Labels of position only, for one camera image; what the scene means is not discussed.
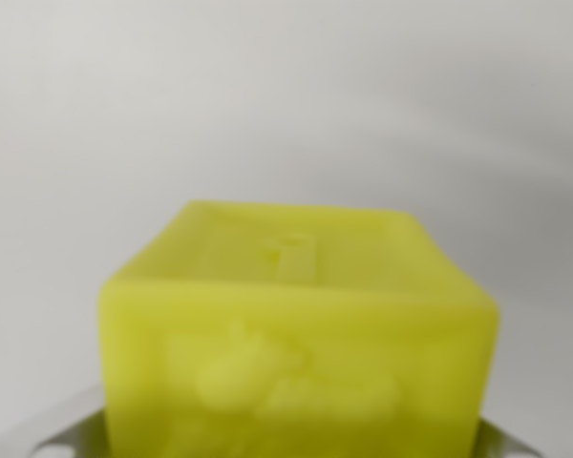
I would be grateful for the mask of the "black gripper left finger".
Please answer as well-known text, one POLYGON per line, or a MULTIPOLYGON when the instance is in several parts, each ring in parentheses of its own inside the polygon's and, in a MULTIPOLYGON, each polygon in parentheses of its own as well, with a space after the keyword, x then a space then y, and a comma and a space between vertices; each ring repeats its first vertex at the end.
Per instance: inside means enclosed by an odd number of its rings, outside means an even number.
POLYGON ((43 413, 34 423, 29 457, 110 457, 104 419, 104 392, 92 386, 43 413))

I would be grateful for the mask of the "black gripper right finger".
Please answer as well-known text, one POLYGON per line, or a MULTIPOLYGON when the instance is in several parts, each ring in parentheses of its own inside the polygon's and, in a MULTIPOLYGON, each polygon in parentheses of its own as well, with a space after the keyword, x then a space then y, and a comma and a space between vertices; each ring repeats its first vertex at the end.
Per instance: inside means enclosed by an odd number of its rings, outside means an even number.
POLYGON ((542 458, 543 455, 488 420, 481 419, 477 432, 475 457, 542 458))

